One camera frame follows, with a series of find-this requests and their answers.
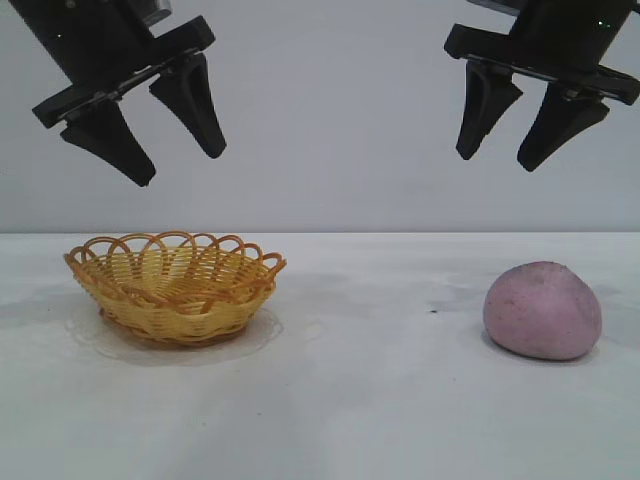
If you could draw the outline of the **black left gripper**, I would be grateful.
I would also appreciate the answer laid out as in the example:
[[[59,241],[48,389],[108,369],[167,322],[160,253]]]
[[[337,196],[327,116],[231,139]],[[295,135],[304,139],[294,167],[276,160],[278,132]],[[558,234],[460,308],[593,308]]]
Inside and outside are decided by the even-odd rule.
[[[215,36],[194,19],[156,37],[152,25],[171,15],[168,1],[12,1],[11,7],[70,80],[33,113],[47,128],[94,101],[122,95],[138,71],[157,72],[175,58],[201,52]],[[181,57],[149,86],[210,158],[226,148],[202,53]],[[119,105],[100,102],[68,120],[61,138],[101,158],[140,187],[155,166],[133,136]]]

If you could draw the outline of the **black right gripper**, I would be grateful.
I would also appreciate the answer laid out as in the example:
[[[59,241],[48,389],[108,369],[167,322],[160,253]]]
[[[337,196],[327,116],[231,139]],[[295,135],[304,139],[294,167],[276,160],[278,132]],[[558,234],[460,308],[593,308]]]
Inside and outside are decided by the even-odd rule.
[[[456,150],[470,160],[498,120],[523,94],[513,72],[549,83],[538,114],[517,154],[528,172],[565,143],[603,121],[604,97],[626,105],[639,97],[639,81],[600,64],[637,1],[478,1],[515,17],[506,34],[456,24],[444,44],[467,59],[466,95]]]

